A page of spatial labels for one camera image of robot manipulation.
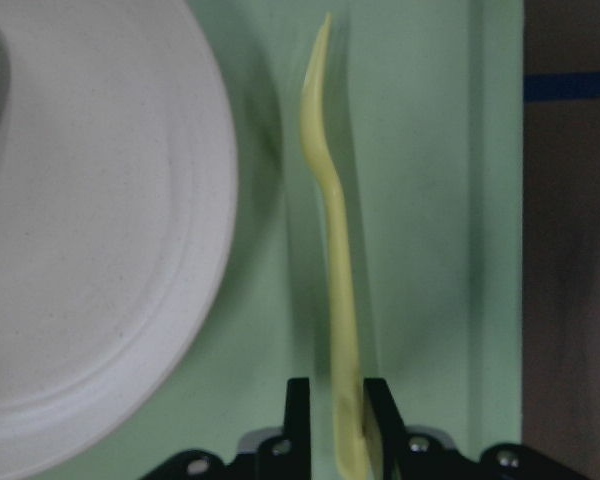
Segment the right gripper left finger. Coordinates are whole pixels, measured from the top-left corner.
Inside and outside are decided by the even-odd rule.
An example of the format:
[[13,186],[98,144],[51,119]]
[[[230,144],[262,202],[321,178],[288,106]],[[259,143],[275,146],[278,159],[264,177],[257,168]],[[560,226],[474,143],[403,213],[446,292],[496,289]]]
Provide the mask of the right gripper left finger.
[[309,480],[312,475],[310,383],[308,378],[287,382],[281,432],[258,447],[257,479]]

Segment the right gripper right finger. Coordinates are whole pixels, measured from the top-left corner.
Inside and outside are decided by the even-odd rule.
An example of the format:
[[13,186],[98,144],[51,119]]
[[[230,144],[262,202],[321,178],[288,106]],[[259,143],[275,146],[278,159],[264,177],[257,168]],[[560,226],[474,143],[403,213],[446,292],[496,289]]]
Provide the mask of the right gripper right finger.
[[364,434],[374,479],[414,479],[406,428],[382,378],[365,378]]

